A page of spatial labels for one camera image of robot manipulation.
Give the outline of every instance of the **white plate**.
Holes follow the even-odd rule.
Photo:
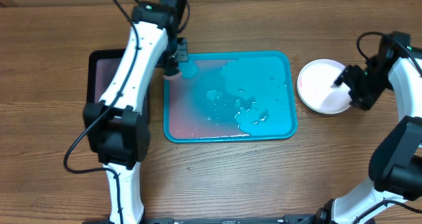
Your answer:
[[[330,59],[318,59],[303,67],[297,78],[297,92],[303,103],[316,112],[337,114],[350,107],[350,88],[344,83],[331,88],[345,69],[344,65]]]

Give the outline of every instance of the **wooden table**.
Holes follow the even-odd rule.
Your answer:
[[[363,64],[359,34],[400,30],[422,45],[422,0],[310,0],[192,4],[189,51],[278,50],[293,83],[308,62]],[[0,223],[80,223],[110,212],[104,173],[72,175],[63,156],[84,128],[88,56],[123,48],[129,25],[113,5],[0,9]],[[379,38],[363,40],[369,55]],[[371,111],[307,109],[289,140],[174,144],[163,134],[163,79],[152,81],[152,142],[142,164],[147,217],[276,217],[314,213],[367,176],[374,149],[397,123],[392,92]],[[97,167],[86,140],[75,168]],[[422,208],[422,202],[411,205]],[[418,223],[395,207],[380,223]]]

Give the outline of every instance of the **black cable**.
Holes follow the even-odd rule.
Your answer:
[[[121,7],[120,3],[117,0],[113,0],[114,4],[116,4],[117,8],[119,8],[119,10],[123,13],[123,15],[125,16],[125,18],[127,19],[127,21],[129,22],[129,24],[132,26],[133,32],[135,33],[135,38],[136,38],[136,49],[139,48],[139,35],[138,35],[138,31],[136,30],[131,18],[129,17],[129,15],[125,12],[125,10],[123,10],[123,8]],[[114,179],[116,180],[116,189],[117,189],[117,208],[118,208],[118,212],[119,212],[119,216],[120,216],[120,223],[123,224],[123,212],[122,212],[122,208],[121,208],[121,201],[120,201],[120,184],[119,184],[119,174],[117,174],[117,172],[113,169],[110,168],[105,168],[105,167],[99,167],[99,168],[93,168],[93,169],[84,169],[84,170],[75,170],[70,168],[67,165],[67,161],[69,159],[70,154],[72,153],[72,151],[74,150],[74,148],[76,147],[76,145],[78,145],[78,143],[90,132],[90,130],[96,125],[98,124],[105,116],[107,116],[107,114],[110,112],[110,110],[114,107],[114,105],[117,103],[117,101],[119,100],[119,98],[121,97],[121,94],[123,92],[123,90],[125,89],[126,83],[129,80],[129,77],[132,73],[133,67],[135,65],[136,62],[136,58],[138,57],[138,50],[135,50],[135,54],[133,56],[133,60],[131,63],[131,66],[129,67],[129,71],[127,72],[127,75],[119,89],[119,91],[116,93],[116,97],[114,98],[114,100],[112,101],[112,103],[108,106],[108,108],[90,125],[88,126],[88,128],[85,129],[84,132],[82,132],[78,138],[72,143],[71,147],[67,150],[66,154],[65,154],[65,158],[63,159],[63,165],[65,167],[65,169],[68,172],[74,173],[74,174],[84,174],[84,173],[91,173],[91,172],[96,172],[96,171],[109,171],[111,173],[113,173],[114,175]]]
[[[368,56],[366,56],[361,49],[360,43],[362,38],[364,38],[365,36],[370,36],[370,35],[375,35],[375,36],[382,36],[383,38],[387,39],[388,41],[390,41],[391,43],[396,44],[402,51],[404,51],[407,55],[409,55],[410,60],[413,62],[413,64],[416,67],[416,70],[418,71],[418,73],[421,75],[422,77],[422,68],[419,66],[419,64],[417,63],[416,59],[411,55],[411,53],[397,40],[391,38],[389,35],[381,33],[381,32],[366,32],[364,34],[361,34],[361,36],[358,37],[357,41],[356,41],[356,46],[357,46],[357,50],[358,52],[362,55],[362,57],[364,57],[367,61],[369,60]]]
[[[187,17],[185,20],[185,23],[183,23],[182,27],[177,31],[178,34],[180,34],[182,31],[185,30],[187,23],[189,21],[189,18],[191,17],[191,6],[189,5],[188,1],[186,0],[186,7],[187,7]]]
[[[367,215],[369,215],[373,211],[379,209],[381,206],[387,207],[388,204],[396,204],[397,206],[405,208],[405,209],[412,211],[414,213],[422,214],[422,210],[419,210],[419,209],[413,208],[411,206],[405,205],[401,202],[397,202],[397,201],[394,201],[394,200],[384,200],[384,201],[380,202],[379,204],[373,206],[371,209],[367,210],[366,212],[362,213],[362,215],[360,215],[359,217],[356,218],[356,220],[353,222],[353,224],[358,224],[360,222],[360,220],[365,218]]]

